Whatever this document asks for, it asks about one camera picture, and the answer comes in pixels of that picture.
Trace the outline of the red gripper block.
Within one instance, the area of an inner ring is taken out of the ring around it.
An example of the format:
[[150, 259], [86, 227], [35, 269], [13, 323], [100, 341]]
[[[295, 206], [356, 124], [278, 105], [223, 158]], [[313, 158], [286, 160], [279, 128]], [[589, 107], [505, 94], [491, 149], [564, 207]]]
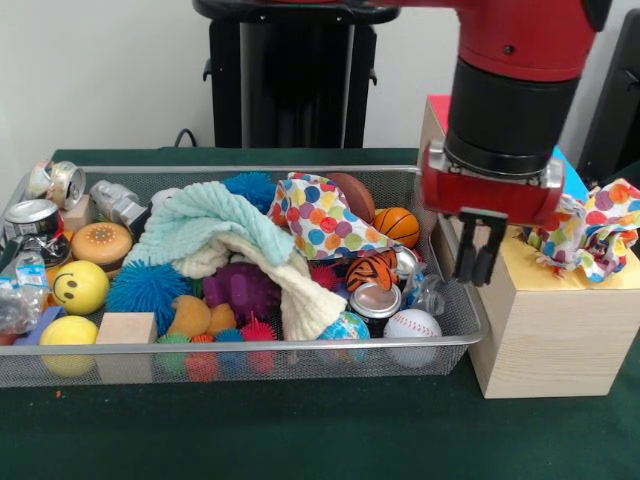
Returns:
[[[542, 173], [528, 179], [486, 177], [451, 161], [444, 142], [428, 143], [422, 156], [421, 193], [424, 206], [458, 216], [463, 224], [454, 276], [463, 283], [489, 285], [505, 237], [507, 222], [542, 225], [556, 210], [565, 186], [565, 161], [553, 156]], [[476, 218], [489, 229], [487, 243], [476, 258]]]

